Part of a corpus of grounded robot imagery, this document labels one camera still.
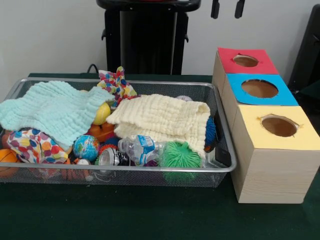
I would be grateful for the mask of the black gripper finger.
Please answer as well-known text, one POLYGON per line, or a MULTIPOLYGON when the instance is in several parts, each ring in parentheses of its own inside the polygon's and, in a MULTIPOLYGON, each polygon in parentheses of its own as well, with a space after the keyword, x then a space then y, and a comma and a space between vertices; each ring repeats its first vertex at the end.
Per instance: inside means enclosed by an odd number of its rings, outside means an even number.
POLYGON ((213 19, 217 19, 219 16, 219 10, 220 10, 219 0, 212 0, 210 17, 213 19))
POLYGON ((234 17, 240 19, 243 16, 245 0, 238 0, 235 7, 234 17))

